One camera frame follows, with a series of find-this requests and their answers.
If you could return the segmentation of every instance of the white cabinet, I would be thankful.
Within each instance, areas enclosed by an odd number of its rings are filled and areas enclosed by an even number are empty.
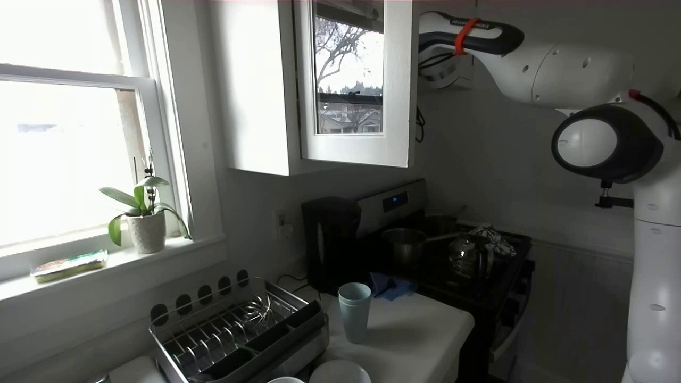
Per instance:
[[[415,4],[213,0],[229,165],[408,165]]]

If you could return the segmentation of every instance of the stainless steel pot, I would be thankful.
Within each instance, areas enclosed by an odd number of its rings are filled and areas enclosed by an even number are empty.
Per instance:
[[[414,228],[392,228],[382,231],[382,241],[388,246],[392,259],[401,267],[414,267],[419,264],[425,243],[437,243],[445,239],[455,239],[461,231],[425,237],[422,229]]]

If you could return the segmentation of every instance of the white flower pot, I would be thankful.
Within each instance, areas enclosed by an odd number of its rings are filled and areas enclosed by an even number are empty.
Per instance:
[[[166,215],[158,210],[153,215],[126,216],[132,244],[138,253],[158,253],[166,246]]]

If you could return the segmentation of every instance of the wall outlet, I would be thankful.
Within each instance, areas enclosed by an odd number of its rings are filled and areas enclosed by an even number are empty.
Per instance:
[[[297,231],[295,210],[289,210],[289,208],[275,208],[275,216],[273,216],[273,239],[275,239],[275,241],[286,241],[286,239],[291,239],[295,231]]]

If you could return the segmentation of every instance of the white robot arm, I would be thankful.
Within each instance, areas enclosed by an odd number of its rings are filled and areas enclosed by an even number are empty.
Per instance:
[[[455,56],[478,57],[500,93],[551,107],[557,126],[555,161],[602,186],[634,188],[634,281],[624,380],[681,380],[681,134],[651,97],[629,91],[629,56],[529,40],[521,29],[423,13],[419,77],[445,87],[455,81]]]

